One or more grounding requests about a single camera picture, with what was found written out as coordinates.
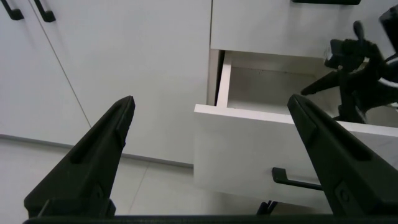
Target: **white tile floor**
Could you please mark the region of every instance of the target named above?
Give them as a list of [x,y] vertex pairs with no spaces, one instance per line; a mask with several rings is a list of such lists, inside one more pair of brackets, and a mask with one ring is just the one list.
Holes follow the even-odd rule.
[[[64,157],[67,149],[0,139],[0,218],[27,219],[25,196]],[[213,192],[193,184],[193,169],[122,158],[111,199],[117,215],[255,214],[263,200]],[[316,213],[278,204],[275,214]]]

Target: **cable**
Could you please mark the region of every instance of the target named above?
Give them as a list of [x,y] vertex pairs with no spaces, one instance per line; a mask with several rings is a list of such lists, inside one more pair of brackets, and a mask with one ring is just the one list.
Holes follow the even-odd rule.
[[[390,57],[388,57],[387,59],[385,59],[384,61],[385,61],[385,62],[389,62],[389,61],[391,61],[391,60],[394,60],[394,59],[397,58],[397,57],[398,57],[398,54],[395,53],[395,54],[391,55]],[[393,88],[398,88],[398,83],[395,83],[395,82],[386,80],[385,78],[380,78],[380,79],[379,79],[379,83],[381,83],[381,84],[383,84],[383,85],[385,85],[385,86],[389,86],[389,87],[393,87]]]
[[389,61],[391,61],[391,60],[393,60],[393,59],[395,59],[395,58],[397,58],[397,57],[398,57],[398,54],[395,53],[395,54],[391,55],[390,57],[388,57],[387,59],[385,59],[384,61],[385,61],[385,62],[389,62]]
[[379,83],[385,85],[385,86],[389,86],[389,87],[393,87],[393,88],[398,88],[398,83],[394,83],[391,82],[389,80],[386,80],[385,78],[380,78],[379,79]]

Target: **black drawer handle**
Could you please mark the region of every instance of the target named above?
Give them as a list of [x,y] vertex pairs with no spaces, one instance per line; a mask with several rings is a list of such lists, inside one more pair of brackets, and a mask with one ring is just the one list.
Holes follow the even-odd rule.
[[313,190],[322,190],[322,186],[318,184],[309,184],[305,182],[289,180],[286,175],[286,170],[282,168],[277,168],[277,167],[272,168],[272,178],[274,179],[274,182],[278,184],[304,187]]
[[296,3],[358,5],[361,0],[292,0]]
[[35,0],[35,4],[36,4],[36,7],[39,10],[40,15],[42,16],[44,22],[54,22],[55,21],[54,13],[52,11],[44,11],[40,0]]
[[22,15],[21,10],[10,8],[10,5],[8,5],[7,0],[1,0],[1,3],[6,9],[8,16],[10,16],[12,20],[21,20],[24,18],[24,15]]

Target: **cabinet drawer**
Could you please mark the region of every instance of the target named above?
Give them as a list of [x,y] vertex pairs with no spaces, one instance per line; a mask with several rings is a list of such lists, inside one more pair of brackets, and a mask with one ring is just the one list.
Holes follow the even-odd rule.
[[[329,212],[322,191],[277,184],[271,175],[278,167],[286,169],[290,179],[319,184],[287,102],[314,82],[315,74],[324,74],[323,69],[318,58],[226,52],[216,106],[195,107],[195,182],[221,192]],[[332,116],[339,97],[337,88],[309,96]],[[339,123],[398,167],[394,150],[398,113],[380,107],[367,116],[371,124]]]
[[385,57],[394,53],[379,17],[397,0],[362,0],[357,6],[303,4],[290,0],[214,0],[211,48],[321,57],[331,39],[355,38],[360,20],[365,38]]

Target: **kitchen cabinet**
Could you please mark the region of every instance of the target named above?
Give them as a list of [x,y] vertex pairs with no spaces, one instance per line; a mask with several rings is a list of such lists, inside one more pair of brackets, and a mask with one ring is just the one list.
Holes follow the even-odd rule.
[[30,1],[90,125],[132,95],[123,153],[192,164],[193,109],[206,103],[211,1]]
[[[195,107],[195,183],[206,189],[317,207],[330,213],[319,190],[277,184],[274,167],[290,180],[319,184],[287,109],[291,95],[326,75],[323,53],[331,39],[353,38],[361,21],[365,38],[384,57],[394,53],[379,16],[398,1],[362,0],[358,6],[300,4],[289,0],[214,0],[211,50],[221,71],[216,105]],[[330,116],[338,115],[340,93],[332,88],[307,96]],[[368,123],[339,122],[398,168],[398,112],[380,107]]]
[[71,86],[29,2],[0,6],[0,136],[74,145],[89,130]]

